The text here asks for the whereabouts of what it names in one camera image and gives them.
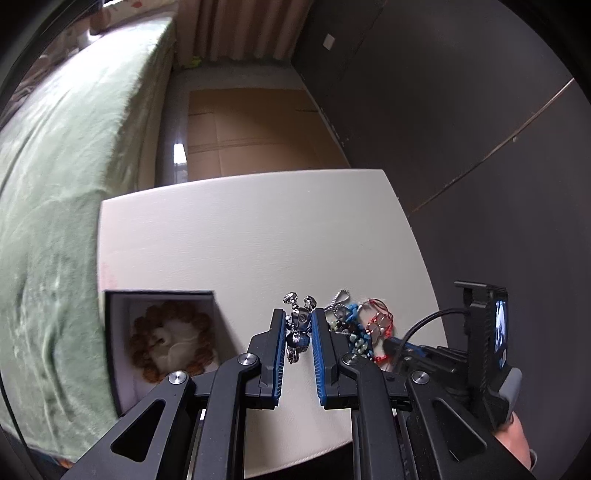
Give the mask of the person's right hand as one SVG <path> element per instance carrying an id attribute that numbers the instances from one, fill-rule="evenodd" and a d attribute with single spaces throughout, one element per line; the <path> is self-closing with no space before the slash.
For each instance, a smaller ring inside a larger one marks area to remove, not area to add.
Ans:
<path id="1" fill-rule="evenodd" d="M 495 433 L 495 438 L 509 450 L 528 470 L 532 471 L 537 463 L 537 454 L 530 448 L 523 425 L 516 412 L 509 421 Z"/>

